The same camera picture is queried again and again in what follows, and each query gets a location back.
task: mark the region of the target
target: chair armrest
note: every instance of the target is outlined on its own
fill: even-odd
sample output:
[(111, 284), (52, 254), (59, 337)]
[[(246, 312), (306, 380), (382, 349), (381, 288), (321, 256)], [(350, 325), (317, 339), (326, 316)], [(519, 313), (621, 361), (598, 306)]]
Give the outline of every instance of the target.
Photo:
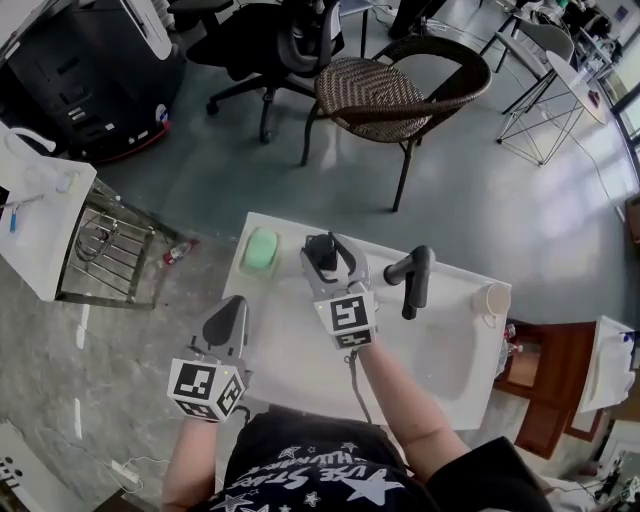
[(224, 11), (233, 5), (233, 0), (178, 0), (167, 12), (171, 14), (207, 14)]

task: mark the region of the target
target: cup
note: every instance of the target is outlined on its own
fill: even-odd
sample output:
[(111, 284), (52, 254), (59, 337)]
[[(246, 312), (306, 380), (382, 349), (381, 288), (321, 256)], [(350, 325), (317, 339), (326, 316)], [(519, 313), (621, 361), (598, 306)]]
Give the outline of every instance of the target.
[(496, 317), (504, 315), (511, 306), (511, 291), (502, 283), (491, 283), (480, 288), (472, 298), (472, 308), (491, 329), (496, 328)]

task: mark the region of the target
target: green soap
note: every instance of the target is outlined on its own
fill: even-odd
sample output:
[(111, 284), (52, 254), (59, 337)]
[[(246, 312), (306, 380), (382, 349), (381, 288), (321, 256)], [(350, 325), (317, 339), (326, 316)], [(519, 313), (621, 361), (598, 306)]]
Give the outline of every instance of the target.
[(244, 251), (244, 266), (255, 270), (268, 269), (278, 248), (278, 235), (264, 228), (257, 228), (249, 237)]

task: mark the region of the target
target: wicker chair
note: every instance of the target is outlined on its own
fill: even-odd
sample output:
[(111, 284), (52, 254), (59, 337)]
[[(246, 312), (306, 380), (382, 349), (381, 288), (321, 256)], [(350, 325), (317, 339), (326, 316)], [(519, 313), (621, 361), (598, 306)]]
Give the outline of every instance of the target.
[[(393, 66), (411, 55), (435, 55), (460, 67), (428, 98)], [(390, 65), (379, 62), (388, 57)], [(413, 149), (422, 137), (484, 93), (491, 70), (470, 48), (441, 37), (409, 36), (396, 41), (373, 60), (346, 58), (327, 66), (315, 80), (316, 103), (309, 113), (301, 165), (309, 157), (311, 127), (332, 119), (351, 133), (374, 142), (398, 143), (404, 165), (393, 211), (398, 211)]]

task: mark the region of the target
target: soap dish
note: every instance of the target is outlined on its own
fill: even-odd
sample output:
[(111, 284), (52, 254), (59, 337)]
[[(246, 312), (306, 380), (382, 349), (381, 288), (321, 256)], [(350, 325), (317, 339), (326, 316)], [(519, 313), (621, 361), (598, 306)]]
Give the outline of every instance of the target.
[(260, 227), (254, 229), (242, 248), (238, 270), (247, 276), (270, 279), (278, 263), (279, 246), (278, 233)]

